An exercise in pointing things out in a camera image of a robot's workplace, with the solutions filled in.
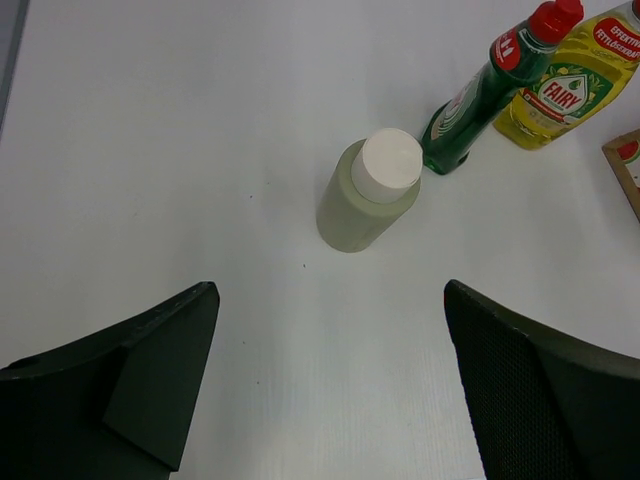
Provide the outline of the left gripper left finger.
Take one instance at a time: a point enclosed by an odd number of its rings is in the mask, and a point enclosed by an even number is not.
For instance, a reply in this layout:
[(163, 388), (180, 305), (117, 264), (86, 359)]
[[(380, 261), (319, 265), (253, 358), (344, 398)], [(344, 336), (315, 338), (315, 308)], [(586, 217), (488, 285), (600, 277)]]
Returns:
[(219, 313), (215, 283), (1, 370), (4, 479), (179, 470)]

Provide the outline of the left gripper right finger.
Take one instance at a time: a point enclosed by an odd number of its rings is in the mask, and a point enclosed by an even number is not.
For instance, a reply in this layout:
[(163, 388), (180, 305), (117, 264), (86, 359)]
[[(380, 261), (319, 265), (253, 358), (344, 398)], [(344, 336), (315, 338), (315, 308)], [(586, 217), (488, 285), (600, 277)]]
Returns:
[(638, 478), (638, 359), (458, 280), (444, 311), (485, 478)]

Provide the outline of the green white-capped bottle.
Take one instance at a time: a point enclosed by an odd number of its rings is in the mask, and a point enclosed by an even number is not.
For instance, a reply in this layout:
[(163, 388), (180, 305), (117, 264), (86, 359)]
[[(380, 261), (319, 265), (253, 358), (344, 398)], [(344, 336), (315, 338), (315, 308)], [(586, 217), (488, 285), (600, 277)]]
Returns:
[(341, 155), (316, 211), (321, 238), (333, 249), (368, 248), (416, 202), (422, 148), (405, 131), (378, 130)]

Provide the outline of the clear red-capped bottle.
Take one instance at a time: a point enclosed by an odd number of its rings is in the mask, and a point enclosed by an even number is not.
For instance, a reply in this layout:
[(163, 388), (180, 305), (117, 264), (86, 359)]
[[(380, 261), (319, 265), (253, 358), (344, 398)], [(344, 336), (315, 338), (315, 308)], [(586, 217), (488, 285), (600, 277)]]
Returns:
[(577, 25), (541, 79), (520, 90), (493, 126), (538, 150), (612, 103), (638, 66), (639, 3), (627, 1)]

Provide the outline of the green dish soap bottle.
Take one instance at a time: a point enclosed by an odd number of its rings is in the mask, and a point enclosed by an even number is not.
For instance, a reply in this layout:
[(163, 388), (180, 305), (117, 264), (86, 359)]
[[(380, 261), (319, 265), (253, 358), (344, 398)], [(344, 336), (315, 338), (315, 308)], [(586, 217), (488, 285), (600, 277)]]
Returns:
[(497, 37), (488, 61), (426, 126), (420, 140), (424, 166), (446, 175), (462, 165), (516, 93), (542, 78), (559, 44), (583, 17), (579, 0), (546, 1)]

